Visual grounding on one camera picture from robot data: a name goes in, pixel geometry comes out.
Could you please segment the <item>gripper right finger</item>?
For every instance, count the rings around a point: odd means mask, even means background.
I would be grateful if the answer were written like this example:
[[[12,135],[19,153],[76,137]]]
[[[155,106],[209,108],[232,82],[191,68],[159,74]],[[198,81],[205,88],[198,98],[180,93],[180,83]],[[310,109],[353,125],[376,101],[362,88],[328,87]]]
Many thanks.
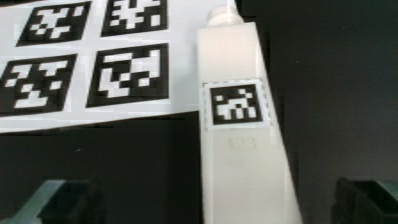
[[[398,181],[335,183],[331,224],[398,224]]]

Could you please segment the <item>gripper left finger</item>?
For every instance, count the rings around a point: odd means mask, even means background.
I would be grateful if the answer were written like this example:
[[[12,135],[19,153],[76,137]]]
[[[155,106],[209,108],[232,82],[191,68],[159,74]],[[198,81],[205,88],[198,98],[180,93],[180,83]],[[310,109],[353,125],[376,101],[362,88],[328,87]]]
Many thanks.
[[[100,193],[88,180],[45,180],[4,224],[100,224]]]

